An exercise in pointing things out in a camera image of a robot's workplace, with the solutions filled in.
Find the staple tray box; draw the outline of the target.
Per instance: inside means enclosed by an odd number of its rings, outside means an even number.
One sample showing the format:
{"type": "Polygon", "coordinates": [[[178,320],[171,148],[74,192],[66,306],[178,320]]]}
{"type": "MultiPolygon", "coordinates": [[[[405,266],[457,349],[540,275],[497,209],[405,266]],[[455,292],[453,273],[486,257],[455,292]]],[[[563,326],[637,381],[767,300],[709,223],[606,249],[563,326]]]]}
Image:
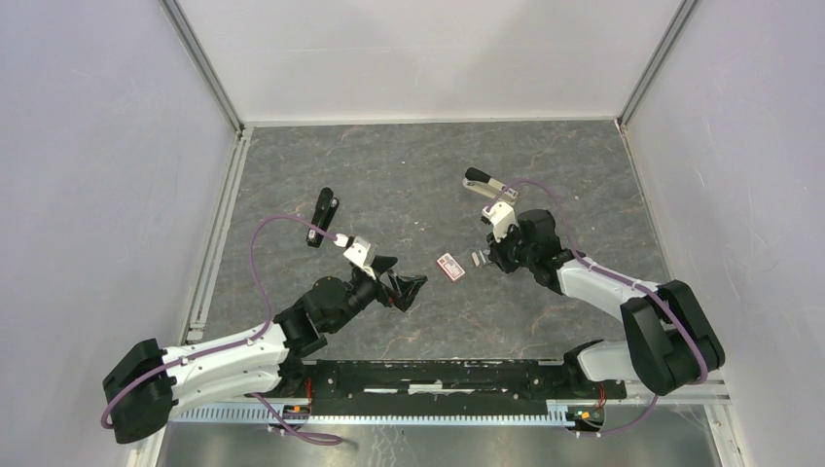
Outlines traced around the staple tray box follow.
{"type": "Polygon", "coordinates": [[[476,268],[483,268],[490,264],[488,252],[486,250],[478,250],[471,253],[471,259],[476,268]]]}

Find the red white staple box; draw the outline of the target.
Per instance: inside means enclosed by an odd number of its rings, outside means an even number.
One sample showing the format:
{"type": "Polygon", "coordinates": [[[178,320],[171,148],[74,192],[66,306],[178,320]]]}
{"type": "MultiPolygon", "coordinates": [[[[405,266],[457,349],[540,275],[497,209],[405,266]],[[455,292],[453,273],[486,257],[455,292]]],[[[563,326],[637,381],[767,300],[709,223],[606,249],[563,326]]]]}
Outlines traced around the red white staple box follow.
{"type": "Polygon", "coordinates": [[[450,253],[441,255],[436,260],[436,264],[451,282],[457,281],[466,274],[466,270],[450,253]]]}

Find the black stapler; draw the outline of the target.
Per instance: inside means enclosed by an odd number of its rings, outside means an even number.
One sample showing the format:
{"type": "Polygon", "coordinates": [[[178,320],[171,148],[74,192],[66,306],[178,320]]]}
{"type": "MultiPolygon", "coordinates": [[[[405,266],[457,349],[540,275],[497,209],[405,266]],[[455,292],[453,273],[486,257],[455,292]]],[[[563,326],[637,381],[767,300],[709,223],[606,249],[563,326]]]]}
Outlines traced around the black stapler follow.
{"type": "MultiPolygon", "coordinates": [[[[329,187],[320,190],[316,200],[311,224],[323,231],[329,230],[335,214],[340,206],[340,200],[335,196],[334,191],[329,187]]],[[[324,236],[314,229],[309,229],[306,235],[306,244],[312,248],[319,248],[324,236]]]]}

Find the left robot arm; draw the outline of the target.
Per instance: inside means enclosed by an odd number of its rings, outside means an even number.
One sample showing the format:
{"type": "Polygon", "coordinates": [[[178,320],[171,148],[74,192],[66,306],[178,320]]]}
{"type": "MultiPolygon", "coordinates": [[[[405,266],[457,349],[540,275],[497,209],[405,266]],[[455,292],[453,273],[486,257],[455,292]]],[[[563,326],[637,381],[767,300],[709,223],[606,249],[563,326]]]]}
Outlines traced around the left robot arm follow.
{"type": "Polygon", "coordinates": [[[408,310],[424,275],[401,275],[382,257],[376,274],[352,267],[342,280],[316,280],[290,307],[253,328],[212,341],[162,347],[136,343],[102,381],[100,418],[121,445],[141,441],[174,416],[233,396],[276,390],[294,396],[305,386],[303,360],[373,303],[408,310]]]}

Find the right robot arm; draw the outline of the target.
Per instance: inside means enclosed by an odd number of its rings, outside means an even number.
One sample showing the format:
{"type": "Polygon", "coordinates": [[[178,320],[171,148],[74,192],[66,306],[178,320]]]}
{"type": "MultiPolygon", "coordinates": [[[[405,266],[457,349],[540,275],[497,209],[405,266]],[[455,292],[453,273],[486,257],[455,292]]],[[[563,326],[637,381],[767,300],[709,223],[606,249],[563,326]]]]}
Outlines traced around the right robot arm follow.
{"type": "Polygon", "coordinates": [[[565,353],[561,381],[569,394],[586,397],[603,381],[622,380],[665,396],[725,364],[724,347],[687,283],[632,278],[563,247],[548,210],[518,214],[497,202],[483,209],[482,220],[491,227],[488,258],[503,272],[526,269],[540,286],[622,324],[623,341],[590,341],[565,353]]]}

